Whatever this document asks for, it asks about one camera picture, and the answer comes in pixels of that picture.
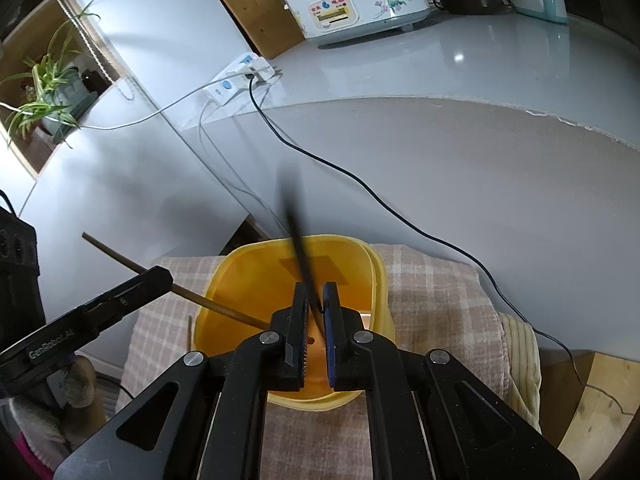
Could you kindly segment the pink white gloved hand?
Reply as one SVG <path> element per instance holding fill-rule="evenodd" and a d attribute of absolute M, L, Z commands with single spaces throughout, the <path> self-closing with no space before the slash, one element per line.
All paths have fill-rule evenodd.
<path fill-rule="evenodd" d="M 8 401 L 17 424 L 17 451 L 39 479 L 52 479 L 56 468 L 106 423 L 96 371 L 85 356 L 75 356 L 63 370 L 64 406 L 48 408 L 32 396 Z"/>

